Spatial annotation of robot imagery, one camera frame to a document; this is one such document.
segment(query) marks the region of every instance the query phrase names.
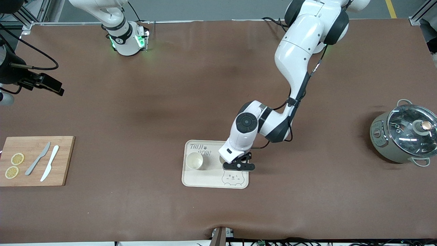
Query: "brown table cover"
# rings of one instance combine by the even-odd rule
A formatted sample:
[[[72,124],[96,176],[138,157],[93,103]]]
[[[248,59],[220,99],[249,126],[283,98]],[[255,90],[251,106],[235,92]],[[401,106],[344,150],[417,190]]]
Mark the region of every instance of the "brown table cover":
[[[437,112],[435,67],[406,19],[350,21],[310,80],[294,140],[253,151],[246,189],[182,184],[187,140],[224,141],[245,102],[286,99],[283,34],[262,21],[157,24],[148,52],[123,57],[98,25],[34,26],[24,38],[59,62],[47,73],[66,92],[23,90],[0,107],[0,144],[76,142],[65,186],[0,188],[0,242],[194,240],[218,226],[255,239],[436,238],[437,159],[393,164],[368,135],[400,98]]]

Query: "wooden cutting board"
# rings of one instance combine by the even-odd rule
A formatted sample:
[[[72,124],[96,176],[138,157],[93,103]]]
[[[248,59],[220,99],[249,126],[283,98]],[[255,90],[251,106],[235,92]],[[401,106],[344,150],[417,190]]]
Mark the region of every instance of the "wooden cutting board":
[[[40,159],[32,174],[24,175],[48,142],[51,142],[49,151]],[[47,178],[40,182],[55,145],[59,145],[59,150],[52,162],[52,170]],[[73,136],[6,138],[0,158],[0,186],[63,186],[67,177],[73,145]],[[24,161],[17,165],[18,175],[13,179],[7,179],[6,169],[13,166],[11,158],[16,153],[24,154]]]

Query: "white knife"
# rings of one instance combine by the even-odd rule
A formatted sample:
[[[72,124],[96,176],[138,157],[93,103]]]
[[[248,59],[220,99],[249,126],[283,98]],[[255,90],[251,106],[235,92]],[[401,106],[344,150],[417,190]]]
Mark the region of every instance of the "white knife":
[[[38,164],[38,161],[41,160],[41,158],[43,158],[45,156],[45,154],[47,154],[47,151],[49,151],[49,148],[50,148],[50,142],[47,143],[45,148],[42,150],[41,154],[39,154],[38,158],[36,158],[36,160],[27,169],[27,171],[26,171],[26,173],[24,175],[29,176],[32,173],[32,171],[35,168],[36,164]]]
[[[59,150],[59,145],[55,145],[53,147],[53,151],[52,151],[52,155],[50,156],[49,163],[47,164],[47,167],[45,168],[44,174],[42,175],[42,178],[40,180],[41,182],[47,178],[50,171],[52,170],[52,162],[53,162],[53,159],[55,158],[56,154],[58,153],[58,150]]]

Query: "metal frame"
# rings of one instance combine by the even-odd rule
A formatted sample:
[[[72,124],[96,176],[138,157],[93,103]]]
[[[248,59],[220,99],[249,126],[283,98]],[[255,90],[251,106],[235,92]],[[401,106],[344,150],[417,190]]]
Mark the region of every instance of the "metal frame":
[[[420,20],[432,7],[434,7],[435,4],[437,4],[437,0],[428,0],[422,6],[420,6],[420,8],[412,16],[408,17],[411,25],[420,25]]]
[[[2,24],[8,28],[21,28],[23,30],[30,30],[33,23],[43,22],[47,16],[47,10],[52,0],[43,0],[38,15],[34,16],[26,7],[21,7],[19,11],[12,14],[17,21],[5,21]]]
[[[186,23],[186,22],[194,22],[194,21],[203,21],[203,20],[188,20],[188,21],[138,21],[139,23],[144,24],[162,24],[162,23]],[[84,26],[84,25],[102,25],[99,21],[89,21],[89,22],[32,22],[29,28],[24,28],[21,35],[29,35],[31,33],[31,28],[33,25],[41,25],[41,26]]]

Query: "yellow floor line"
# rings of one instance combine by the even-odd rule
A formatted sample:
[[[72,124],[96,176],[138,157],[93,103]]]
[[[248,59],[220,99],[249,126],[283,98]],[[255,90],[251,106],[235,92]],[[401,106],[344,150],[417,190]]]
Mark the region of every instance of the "yellow floor line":
[[[388,8],[388,11],[390,13],[390,17],[392,19],[396,19],[397,16],[395,13],[395,9],[393,8],[392,0],[385,0],[385,3],[387,4],[387,8]]]

